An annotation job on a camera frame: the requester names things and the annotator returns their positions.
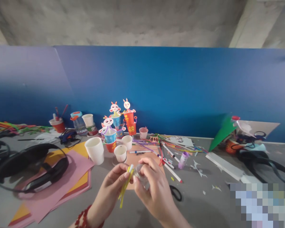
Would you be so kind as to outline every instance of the pixelated area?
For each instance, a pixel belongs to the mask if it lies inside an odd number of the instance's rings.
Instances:
[[[230,184],[241,220],[252,228],[285,228],[285,184]]]

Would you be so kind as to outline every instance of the pink construction paper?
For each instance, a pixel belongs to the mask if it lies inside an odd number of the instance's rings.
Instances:
[[[55,207],[59,200],[78,182],[78,180],[93,167],[94,163],[88,158],[71,150],[67,154],[69,167],[62,178],[38,193],[20,193],[35,222],[41,220]]]
[[[72,195],[69,195],[68,197],[64,198],[63,200],[60,200],[55,206],[53,209],[51,209],[51,211],[55,210],[56,208],[58,208],[61,204],[75,198],[76,196],[80,195],[81,193],[84,193],[85,191],[89,190],[91,188],[91,171],[89,170],[88,171],[88,186],[83,188],[82,190],[79,190],[78,192],[72,194]],[[33,223],[35,220],[32,216],[26,218],[25,220],[15,224],[15,225],[12,225],[12,226],[9,226],[10,228],[24,228],[28,225],[30,225],[31,223]]]

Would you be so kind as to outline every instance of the table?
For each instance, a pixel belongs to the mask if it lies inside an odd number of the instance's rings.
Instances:
[[[13,138],[2,138],[1,140],[8,143],[11,150],[20,151],[26,147],[27,141],[17,141],[23,138],[34,138],[36,135],[25,135],[25,137],[15,136]],[[196,138],[194,142],[198,146],[208,149],[211,139]],[[285,156],[281,160],[281,155],[275,153],[277,148],[285,154],[285,145],[266,144],[270,155],[274,155],[273,159],[285,165]],[[218,155],[223,156],[224,159],[230,163],[246,170],[237,158],[229,156],[223,151],[219,151]],[[232,221],[240,221],[241,215],[236,212],[235,205],[230,199],[230,190],[225,182],[237,183],[226,172],[221,172],[219,168],[208,160],[204,153],[194,154],[187,160],[186,167],[183,170],[177,170],[176,173],[181,177],[183,183],[177,180],[172,181],[170,172],[164,168],[167,180],[170,185],[177,187],[183,195],[183,201],[175,204],[193,227],[216,227],[225,228],[244,227],[244,224],[239,224]],[[100,166],[92,168],[92,188],[78,197],[62,204],[59,208],[49,213],[39,224],[33,223],[28,228],[34,227],[68,227],[73,223],[78,214],[91,203],[93,203],[98,190],[102,184],[104,177],[113,168],[111,162],[112,154],[105,149],[105,161]],[[195,160],[200,164],[199,168],[203,170],[206,177],[201,177],[196,170],[190,168]],[[212,190],[212,185],[218,186],[222,191],[217,189]],[[18,200],[12,192],[0,188],[0,227],[7,227],[14,214],[18,210],[21,201]],[[140,199],[136,196],[134,190],[128,190],[124,197],[123,208],[119,209],[117,203],[110,217],[105,221],[104,227],[161,227],[160,223],[153,218],[148,212]]]

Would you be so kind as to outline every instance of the blue wall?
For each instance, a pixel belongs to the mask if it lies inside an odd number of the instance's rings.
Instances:
[[[128,98],[137,128],[152,133],[214,137],[232,113],[281,123],[268,140],[285,142],[282,49],[0,47],[1,55],[0,120],[47,124],[69,103],[100,127],[111,101],[123,110]]]

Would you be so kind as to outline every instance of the small pink cup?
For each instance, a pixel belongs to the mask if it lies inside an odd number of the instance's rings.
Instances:
[[[140,139],[146,139],[147,138],[147,135],[148,135],[148,128],[140,128],[139,129],[139,137]]]

